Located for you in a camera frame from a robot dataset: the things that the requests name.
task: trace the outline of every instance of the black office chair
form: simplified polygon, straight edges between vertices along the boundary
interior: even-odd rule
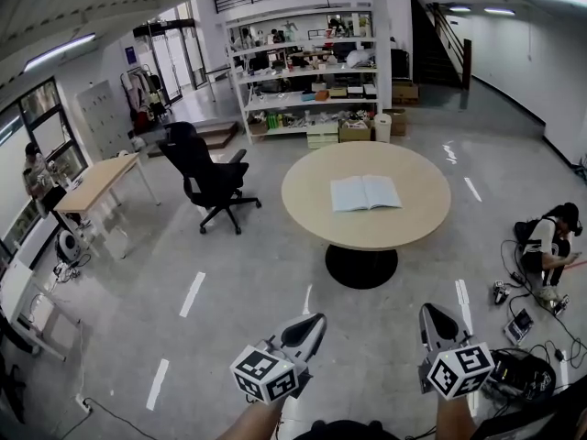
[[[193,204],[214,210],[200,223],[200,233],[205,233],[205,224],[220,211],[226,210],[235,226],[237,235],[241,230],[237,219],[230,211],[230,205],[255,203],[261,208],[257,197],[243,198],[243,176],[249,169],[248,163],[240,161],[245,149],[239,150],[229,163],[214,163],[208,147],[197,135],[189,122],[176,122],[166,126],[168,138],[159,147],[169,161],[183,175],[183,190]]]

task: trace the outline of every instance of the wooden desk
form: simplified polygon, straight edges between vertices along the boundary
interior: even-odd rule
[[[130,155],[125,155],[124,157],[105,159],[104,161],[95,163],[95,165],[90,167],[88,171],[83,174],[83,182],[76,189],[68,191],[65,197],[60,200],[55,206],[55,211],[61,215],[72,212],[78,214],[90,214],[92,207],[94,207],[94,205],[102,199],[106,193],[110,193],[115,202],[120,204],[120,201],[118,201],[118,198],[112,191],[112,187],[126,172],[130,171],[135,166],[138,167],[138,173],[147,187],[150,196],[153,198],[153,201],[156,205],[159,205],[161,202],[155,195],[155,192],[151,189],[149,182],[145,177],[142,165],[138,159],[138,153],[132,153]],[[93,219],[93,223],[107,240],[109,234],[106,232],[102,221],[100,219]],[[126,251],[115,251],[112,254],[123,258],[126,255]]]
[[[80,323],[80,320],[75,320],[73,317],[64,312],[60,306],[55,303],[50,292],[48,292],[42,284],[38,285],[35,282],[33,271],[18,259],[14,259],[10,263],[10,266],[6,270],[6,274],[2,278],[1,285],[0,306],[2,307],[2,313],[4,314],[6,320],[14,327],[15,331],[30,339],[33,343],[43,347],[45,350],[47,350],[47,352],[59,360],[65,360],[65,355],[41,339],[38,331],[36,331],[33,327],[25,327],[20,323],[18,317],[22,313],[23,306],[25,303],[27,303],[26,297],[28,289],[32,285],[37,287],[39,292],[43,294],[72,325],[77,326]]]
[[[330,181],[374,174],[393,179],[403,208],[332,211]],[[436,230],[450,208],[450,188],[440,170],[407,148],[380,142],[347,142],[321,148],[285,175],[282,199],[292,218],[331,246],[330,274],[355,289],[388,281],[395,249]]]

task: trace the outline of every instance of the black table base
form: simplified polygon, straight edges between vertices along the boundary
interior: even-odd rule
[[[355,251],[330,245],[327,269],[345,287],[367,290],[383,285],[397,269],[397,252]]]

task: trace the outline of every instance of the white container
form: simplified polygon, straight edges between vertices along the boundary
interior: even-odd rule
[[[389,143],[392,136],[392,117],[388,114],[375,116],[375,140]]]

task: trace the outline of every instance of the round table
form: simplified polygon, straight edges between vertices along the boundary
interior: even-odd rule
[[[333,212],[330,182],[372,174],[392,178],[402,208]],[[450,208],[450,188],[440,170],[407,148],[380,142],[347,142],[318,149],[287,172],[282,198],[292,218],[328,243],[330,275],[353,289],[388,281],[396,248],[436,230]]]

